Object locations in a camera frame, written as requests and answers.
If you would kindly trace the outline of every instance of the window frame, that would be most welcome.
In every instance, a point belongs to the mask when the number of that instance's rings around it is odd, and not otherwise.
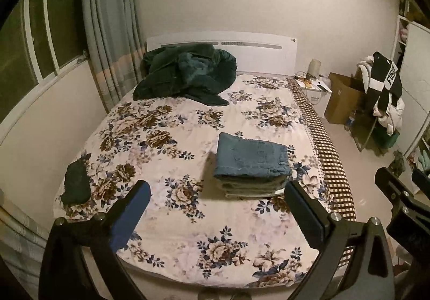
[[[27,95],[25,95],[9,112],[9,114],[0,123],[0,145],[3,143],[9,131],[18,122],[21,116],[30,108],[30,106],[51,86],[63,78],[67,73],[71,72],[82,62],[87,60],[87,58],[82,55],[71,60],[62,68],[58,64],[57,58],[55,56],[54,45],[51,37],[51,30],[49,27],[49,12],[48,12],[48,0],[43,0],[44,5],[44,20],[45,29],[48,37],[49,52],[51,54],[52,62],[55,67],[55,71],[48,74],[45,78],[42,77],[42,73],[37,62],[36,51],[33,44],[33,36],[31,34],[30,25],[30,0],[24,0],[24,33],[25,33],[25,43],[27,45],[27,52],[30,58],[31,68],[36,76],[37,85],[30,90]]]

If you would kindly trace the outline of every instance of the gray curtain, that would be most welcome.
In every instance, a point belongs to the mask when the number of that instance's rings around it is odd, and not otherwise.
[[[0,255],[34,299],[48,235],[0,190]]]
[[[142,80],[144,41],[136,0],[82,0],[96,80],[108,110]]]

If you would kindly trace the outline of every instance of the silver bolt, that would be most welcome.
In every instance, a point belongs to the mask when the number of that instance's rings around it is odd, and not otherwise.
[[[106,213],[100,211],[100,212],[94,214],[93,219],[95,219],[97,221],[102,221],[105,219],[105,217],[106,217]]]
[[[336,213],[336,212],[332,212],[332,213],[330,214],[330,217],[331,217],[331,219],[332,219],[332,220],[334,220],[334,221],[340,221],[340,220],[342,219],[342,215],[341,215],[341,214],[339,214],[339,213]]]
[[[66,221],[65,218],[58,217],[58,218],[55,219],[54,224],[57,225],[57,226],[61,226],[61,225],[64,225],[66,222],[67,221]]]
[[[381,224],[381,220],[379,220],[376,216],[371,217],[371,218],[370,218],[370,222],[371,222],[372,224],[374,224],[375,226],[378,226],[378,225],[380,225],[380,224]]]

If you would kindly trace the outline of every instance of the dark green jacket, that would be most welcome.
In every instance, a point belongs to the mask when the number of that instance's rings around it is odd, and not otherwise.
[[[146,77],[133,100],[186,97],[207,106],[228,105],[218,94],[236,79],[236,59],[212,44],[161,47],[143,56]]]

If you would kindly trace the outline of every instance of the headboard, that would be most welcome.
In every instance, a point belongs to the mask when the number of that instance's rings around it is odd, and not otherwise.
[[[182,32],[150,37],[148,51],[162,46],[212,43],[237,60],[238,72],[294,75],[297,39],[282,35],[249,32]]]

